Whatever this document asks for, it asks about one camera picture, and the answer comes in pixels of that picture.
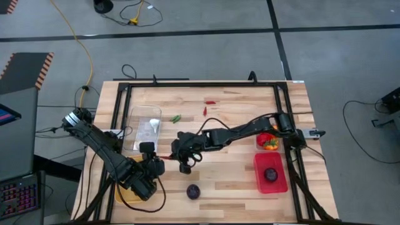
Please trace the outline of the yellow power plug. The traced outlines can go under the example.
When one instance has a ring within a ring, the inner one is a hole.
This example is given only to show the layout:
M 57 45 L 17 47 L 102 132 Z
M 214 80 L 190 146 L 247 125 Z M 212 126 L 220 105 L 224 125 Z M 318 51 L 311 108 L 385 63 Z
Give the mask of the yellow power plug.
M 142 9 L 143 4 L 144 4 L 144 0 L 141 0 L 140 5 L 139 5 L 139 7 L 137 9 L 137 13 L 133 18 L 131 18 L 129 20 L 129 24 L 133 24 L 135 26 L 138 24 L 138 19 L 140 17 L 140 13 L 141 13 L 141 9 Z

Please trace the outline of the black equipment box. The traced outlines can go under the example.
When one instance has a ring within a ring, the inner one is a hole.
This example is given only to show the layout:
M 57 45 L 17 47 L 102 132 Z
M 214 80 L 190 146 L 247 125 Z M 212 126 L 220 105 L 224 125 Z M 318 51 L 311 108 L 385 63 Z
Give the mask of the black equipment box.
M 389 114 L 400 111 L 400 87 L 382 97 L 381 101 Z

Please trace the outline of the red tomato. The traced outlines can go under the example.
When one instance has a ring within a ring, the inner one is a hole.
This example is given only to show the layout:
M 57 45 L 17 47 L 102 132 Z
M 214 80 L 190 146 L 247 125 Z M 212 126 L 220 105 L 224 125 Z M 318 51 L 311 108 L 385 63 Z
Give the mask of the red tomato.
M 256 144 L 260 147 L 264 147 L 265 145 L 270 144 L 272 138 L 272 135 L 269 133 L 261 133 L 256 136 Z

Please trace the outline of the backlit keyboard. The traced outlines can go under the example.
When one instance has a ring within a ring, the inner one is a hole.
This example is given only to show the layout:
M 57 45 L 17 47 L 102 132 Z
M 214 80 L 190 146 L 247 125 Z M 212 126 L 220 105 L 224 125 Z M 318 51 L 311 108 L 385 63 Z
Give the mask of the backlit keyboard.
M 41 188 L 35 174 L 0 182 L 0 221 L 41 207 Z

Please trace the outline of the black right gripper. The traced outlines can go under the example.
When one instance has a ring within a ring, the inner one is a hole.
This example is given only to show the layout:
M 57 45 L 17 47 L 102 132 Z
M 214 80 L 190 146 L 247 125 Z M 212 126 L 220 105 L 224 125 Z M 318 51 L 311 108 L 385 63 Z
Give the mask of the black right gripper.
M 177 138 L 171 143 L 170 157 L 179 164 L 195 166 L 203 158 L 203 145 L 202 135 L 179 131 Z

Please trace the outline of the large white garlic bulb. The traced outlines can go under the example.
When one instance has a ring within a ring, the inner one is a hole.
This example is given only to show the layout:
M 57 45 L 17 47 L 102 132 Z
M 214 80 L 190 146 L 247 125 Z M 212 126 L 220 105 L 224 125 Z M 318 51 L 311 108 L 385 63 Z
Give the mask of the large white garlic bulb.
M 157 134 L 159 131 L 159 126 L 160 126 L 161 121 L 159 119 L 150 119 L 149 123 L 150 123 L 154 133 Z

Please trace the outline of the black flat strip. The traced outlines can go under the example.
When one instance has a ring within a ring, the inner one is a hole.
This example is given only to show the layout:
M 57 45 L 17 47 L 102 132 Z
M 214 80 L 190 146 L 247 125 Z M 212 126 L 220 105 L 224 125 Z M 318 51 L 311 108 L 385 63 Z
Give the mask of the black flat strip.
M 122 81 L 122 82 L 131 82 L 131 81 L 153 81 L 153 78 L 137 78 L 137 79 L 129 79 L 129 78 L 114 78 L 112 81 Z M 188 81 L 189 78 L 156 78 L 156 81 Z

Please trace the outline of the dark purple round fruit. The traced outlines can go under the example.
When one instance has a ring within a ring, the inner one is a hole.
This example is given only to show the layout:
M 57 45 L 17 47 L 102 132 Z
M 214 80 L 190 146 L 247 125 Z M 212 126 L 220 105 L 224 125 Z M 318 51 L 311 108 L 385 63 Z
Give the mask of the dark purple round fruit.
M 187 197 L 191 200 L 198 199 L 201 195 L 201 190 L 196 184 L 190 184 L 186 189 Z

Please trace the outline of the yellow plastic basket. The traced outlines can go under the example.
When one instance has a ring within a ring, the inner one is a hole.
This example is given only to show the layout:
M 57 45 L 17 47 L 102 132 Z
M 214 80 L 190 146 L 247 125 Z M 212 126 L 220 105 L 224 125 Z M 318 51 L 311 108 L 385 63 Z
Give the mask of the yellow plastic basket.
M 116 185 L 116 201 L 118 203 L 141 203 L 147 201 L 153 193 L 153 183 L 146 176 L 143 166 L 144 154 L 136 154 L 127 158 L 124 174 Z

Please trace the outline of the black aluminium table frame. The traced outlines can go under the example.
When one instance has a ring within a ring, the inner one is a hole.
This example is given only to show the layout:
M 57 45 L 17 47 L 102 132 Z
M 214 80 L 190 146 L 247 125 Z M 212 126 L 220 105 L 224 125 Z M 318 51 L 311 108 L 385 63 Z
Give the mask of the black aluminium table frame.
M 196 132 L 208 118 L 237 126 L 261 114 L 284 111 L 292 114 L 299 129 L 315 125 L 306 87 L 301 81 L 107 81 L 101 89 L 94 123 L 99 128 L 121 128 L 132 108 L 142 105 L 157 106 L 162 111 L 157 145 L 162 156 L 171 152 L 171 143 L 179 131 Z M 204 107 L 207 116 L 203 116 Z M 171 122 L 177 115 L 181 119 Z M 247 137 L 222 151 L 204 154 L 189 175 L 179 172 L 176 161 L 167 161 L 161 178 L 164 189 L 139 203 L 137 211 L 117 203 L 114 188 L 108 188 L 89 217 L 89 224 L 334 224 L 339 217 L 321 158 L 321 145 L 310 140 L 308 146 L 295 153 L 284 152 L 282 163 L 284 166 L 294 163 L 319 203 L 318 210 L 290 174 L 286 174 L 286 192 L 262 194 L 257 190 L 253 166 L 255 140 Z M 198 199 L 187 197 L 190 184 L 199 186 Z M 326 213 L 326 217 L 319 217 L 319 212 Z

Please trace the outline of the red plastic basket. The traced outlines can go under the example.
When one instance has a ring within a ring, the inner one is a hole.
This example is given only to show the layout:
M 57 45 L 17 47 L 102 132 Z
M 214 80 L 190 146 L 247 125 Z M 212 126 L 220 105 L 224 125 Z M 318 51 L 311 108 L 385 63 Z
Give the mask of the red plastic basket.
M 257 153 L 253 161 L 256 173 L 258 191 L 262 194 L 285 193 L 288 190 L 284 166 L 281 155 L 278 152 Z M 274 168 L 278 173 L 275 182 L 267 182 L 264 178 L 264 171 L 267 168 Z

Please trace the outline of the black round stand base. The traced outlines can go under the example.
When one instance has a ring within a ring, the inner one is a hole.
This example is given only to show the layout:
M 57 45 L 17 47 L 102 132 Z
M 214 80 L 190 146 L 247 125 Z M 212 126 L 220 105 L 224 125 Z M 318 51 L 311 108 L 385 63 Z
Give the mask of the black round stand base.
M 113 9 L 114 4 L 111 0 L 93 0 L 93 7 L 98 14 L 106 14 Z

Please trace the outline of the black mat orange striped edge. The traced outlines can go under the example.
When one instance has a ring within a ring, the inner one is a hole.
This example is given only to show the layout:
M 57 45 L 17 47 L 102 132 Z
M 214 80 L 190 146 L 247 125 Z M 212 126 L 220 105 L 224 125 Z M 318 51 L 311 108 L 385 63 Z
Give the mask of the black mat orange striped edge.
M 0 14 L 12 14 L 18 4 L 18 0 L 0 0 Z
M 0 74 L 0 94 L 29 88 L 40 90 L 53 59 L 53 52 L 13 53 Z

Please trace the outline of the dark display screen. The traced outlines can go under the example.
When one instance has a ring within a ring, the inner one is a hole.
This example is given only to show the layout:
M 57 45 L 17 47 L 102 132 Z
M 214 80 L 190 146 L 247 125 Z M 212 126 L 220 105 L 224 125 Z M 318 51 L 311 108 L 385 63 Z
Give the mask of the dark display screen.
M 3 104 L 0 104 L 0 126 L 19 120 L 21 118 L 21 114 Z

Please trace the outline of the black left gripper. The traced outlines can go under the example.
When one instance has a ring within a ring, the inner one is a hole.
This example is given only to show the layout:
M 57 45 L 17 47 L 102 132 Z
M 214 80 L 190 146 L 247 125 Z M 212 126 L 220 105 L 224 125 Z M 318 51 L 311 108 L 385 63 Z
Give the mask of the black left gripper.
M 156 154 L 141 153 L 142 161 L 139 163 L 141 167 L 140 180 L 153 181 L 165 172 L 165 164 L 163 156 Z

